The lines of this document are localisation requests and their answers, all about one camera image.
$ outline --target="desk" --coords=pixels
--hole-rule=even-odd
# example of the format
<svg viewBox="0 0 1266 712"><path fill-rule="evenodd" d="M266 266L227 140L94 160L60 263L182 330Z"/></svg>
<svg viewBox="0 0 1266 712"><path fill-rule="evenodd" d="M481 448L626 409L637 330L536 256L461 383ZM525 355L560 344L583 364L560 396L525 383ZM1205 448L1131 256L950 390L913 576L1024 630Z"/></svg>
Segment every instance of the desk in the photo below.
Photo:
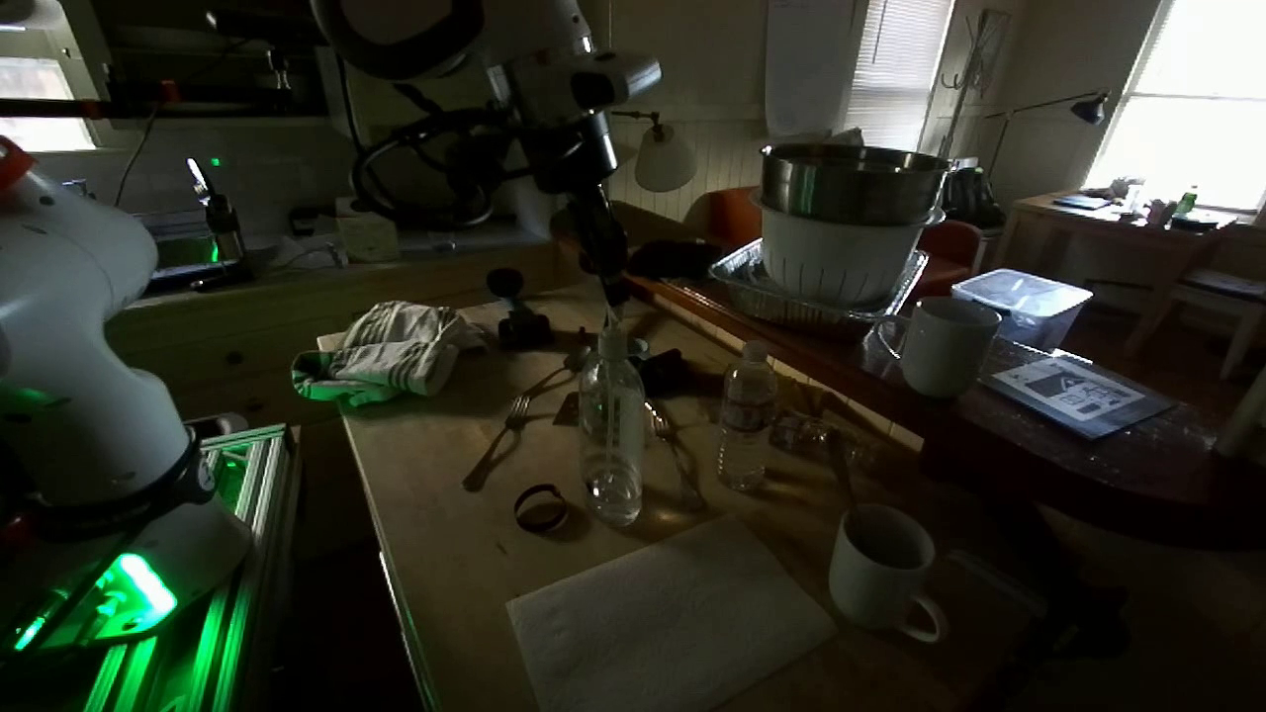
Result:
<svg viewBox="0 0 1266 712"><path fill-rule="evenodd" d="M598 293L532 299L560 331L598 330ZM725 344L649 306L631 306L631 324L653 347L680 347L706 375L725 375L738 360ZM678 476L663 443L645 451L645 518L637 532L611 532L583 518L569 537L536 537L515 525L515 499L532 484L560 484L583 501L573 476L573 431L532 423L523 448L486 479L481 495L463 492L463 471L495 435L508 402L523 383L552 373L560 351L482 351L463 355L454 383L436 398L400 398L343 417L343 431L364 479L380 559L390 570L400 630L436 708L532 708L536 691L517 655L508 603L595 570L637 545L674 537L706 518L727 513L752 532L788 567L788 572L827 609L827 553L845 510L837 479L812 464L775 455L765 495L734 495L714 476L715 431L714 398L678 396L666 413L680 423L680 438L706 464L701 488L714 513L680 513L674 506ZM941 599L954 633L939 649L899 636L838 630L793 667L756 679L727 708L962 708L988 671L1008 659L1030 625L1030 609L957 567L954 542L978 542L983 518L971 518L954 488L920 479L909 455L884 448L884 479L859 484L868 499L887 499L929 522L941 559L934 567L934 599Z"/></svg>
<svg viewBox="0 0 1266 712"><path fill-rule="evenodd" d="M1205 232L1131 224L1115 208L1063 208L1056 198L1015 201L995 266L1050 272L1147 311L1207 244Z"/></svg>
<svg viewBox="0 0 1266 712"><path fill-rule="evenodd" d="M1098 525L1170 545L1266 545L1266 471L1211 460L1214 423L1195 409L1083 443L1056 423L974 386L929 402L859 367L852 340L750 321L715 293L640 280L663 310L719 340L769 340L772 355L922 448L929 476L1056 506Z"/></svg>

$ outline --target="white cloth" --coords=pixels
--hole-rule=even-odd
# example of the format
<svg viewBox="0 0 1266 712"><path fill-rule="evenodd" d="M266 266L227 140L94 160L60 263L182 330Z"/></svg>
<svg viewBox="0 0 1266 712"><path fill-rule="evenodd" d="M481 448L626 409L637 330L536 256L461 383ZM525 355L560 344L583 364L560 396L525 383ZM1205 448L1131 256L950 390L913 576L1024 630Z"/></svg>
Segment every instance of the white cloth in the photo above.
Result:
<svg viewBox="0 0 1266 712"><path fill-rule="evenodd" d="M386 402L403 390L436 396L452 381L461 351L486 344L482 331L448 306L380 299L358 317L339 347L320 367L292 367L304 398L350 409Z"/></svg>

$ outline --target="white mug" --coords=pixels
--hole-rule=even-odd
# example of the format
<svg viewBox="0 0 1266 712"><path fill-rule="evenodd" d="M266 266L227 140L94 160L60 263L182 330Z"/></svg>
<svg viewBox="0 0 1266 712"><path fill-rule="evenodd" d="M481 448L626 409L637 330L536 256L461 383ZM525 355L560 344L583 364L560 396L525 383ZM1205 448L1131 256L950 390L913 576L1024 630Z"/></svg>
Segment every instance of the white mug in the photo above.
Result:
<svg viewBox="0 0 1266 712"><path fill-rule="evenodd" d="M950 633L941 604L922 592L934 559L934 537L909 513L862 501L837 532L833 603L859 630L893 630L934 644Z"/></svg>
<svg viewBox="0 0 1266 712"><path fill-rule="evenodd" d="M926 297L909 317L874 321L874 338L901 364L901 381L929 398L954 398L983 381L997 330L995 310L954 297Z"/></svg>

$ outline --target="white paper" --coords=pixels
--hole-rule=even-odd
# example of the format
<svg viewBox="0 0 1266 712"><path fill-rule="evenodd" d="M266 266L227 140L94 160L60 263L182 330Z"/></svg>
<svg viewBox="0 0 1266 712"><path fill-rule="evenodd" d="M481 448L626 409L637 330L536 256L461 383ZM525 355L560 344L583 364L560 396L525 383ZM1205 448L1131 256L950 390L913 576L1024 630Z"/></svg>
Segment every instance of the white paper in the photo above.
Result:
<svg viewBox="0 0 1266 712"><path fill-rule="evenodd" d="M727 518L508 609L552 712L715 708L837 633L765 542Z"/></svg>
<svg viewBox="0 0 1266 712"><path fill-rule="evenodd" d="M1128 383L1102 381L1071 360L1036 360L1008 373L997 373L1001 383L1030 390L1034 398L1050 402L1063 421L1106 421L1120 409L1144 398L1144 390Z"/></svg>

